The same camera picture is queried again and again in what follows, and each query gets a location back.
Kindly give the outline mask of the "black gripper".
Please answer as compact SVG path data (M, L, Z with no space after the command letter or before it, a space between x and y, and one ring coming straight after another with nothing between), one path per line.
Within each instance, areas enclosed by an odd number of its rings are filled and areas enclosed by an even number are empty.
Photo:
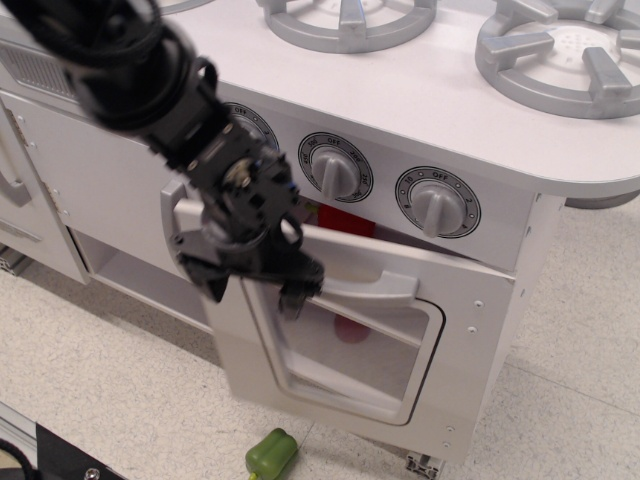
M208 299L220 303L231 277L281 287L278 310L296 320L308 297L321 292L324 266L301 250L303 230L290 214L273 229L243 242L223 241L201 227L177 234L177 260L188 279Z

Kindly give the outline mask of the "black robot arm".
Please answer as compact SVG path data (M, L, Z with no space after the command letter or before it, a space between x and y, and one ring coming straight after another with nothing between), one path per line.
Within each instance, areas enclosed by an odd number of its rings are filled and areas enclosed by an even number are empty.
M168 245L201 293L220 301L233 276L277 285L296 318L323 266L301 251L289 163L253 138L217 96L217 72L154 1L10 1L7 9L62 64L83 110L135 137L185 175L201 212L171 215Z

